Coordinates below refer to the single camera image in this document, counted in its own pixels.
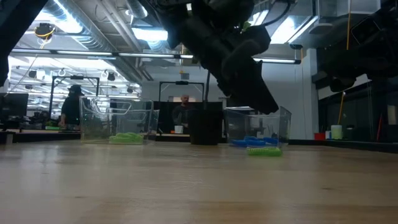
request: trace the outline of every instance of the green toy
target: green toy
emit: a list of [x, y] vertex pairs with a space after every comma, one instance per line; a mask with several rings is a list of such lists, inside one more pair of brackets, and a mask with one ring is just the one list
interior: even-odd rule
[[279, 147], [248, 147], [249, 156], [282, 156], [282, 150]]
[[117, 133], [109, 137], [109, 142], [113, 144], [142, 144], [144, 137], [136, 133]]

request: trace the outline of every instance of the transparent container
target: transparent container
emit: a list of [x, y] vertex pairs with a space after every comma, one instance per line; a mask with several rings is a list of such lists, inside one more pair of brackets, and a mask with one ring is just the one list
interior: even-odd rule
[[292, 114], [283, 107], [269, 115], [256, 114], [250, 107], [225, 108], [224, 114], [232, 146], [282, 149], [289, 142]]
[[155, 141], [159, 110], [144, 99], [80, 97], [82, 143], [142, 145]]

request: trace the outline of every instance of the man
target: man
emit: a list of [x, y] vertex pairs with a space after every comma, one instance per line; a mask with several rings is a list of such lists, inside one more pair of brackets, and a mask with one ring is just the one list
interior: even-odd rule
[[63, 102], [61, 110], [60, 127], [66, 125], [80, 125], [80, 105], [79, 96], [84, 96], [81, 93], [80, 85], [73, 85], [69, 88], [69, 95]]
[[184, 132], [188, 131], [188, 110], [192, 110], [192, 107], [188, 104], [189, 96], [181, 96], [181, 105], [174, 108], [172, 117], [175, 125], [184, 126]]

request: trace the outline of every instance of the white wall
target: white wall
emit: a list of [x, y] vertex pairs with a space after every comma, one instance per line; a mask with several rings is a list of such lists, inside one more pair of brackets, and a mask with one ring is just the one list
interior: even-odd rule
[[316, 73], [315, 50], [301, 65], [264, 64], [262, 76], [279, 106], [292, 113], [291, 139], [313, 139], [318, 131], [318, 97], [311, 76]]

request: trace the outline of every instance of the white cup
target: white cup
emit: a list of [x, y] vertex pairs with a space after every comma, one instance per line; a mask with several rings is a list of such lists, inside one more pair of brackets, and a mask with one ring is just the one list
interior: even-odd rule
[[184, 126], [179, 126], [179, 125], [174, 126], [174, 132], [176, 134], [182, 134], [183, 130], [184, 130]]

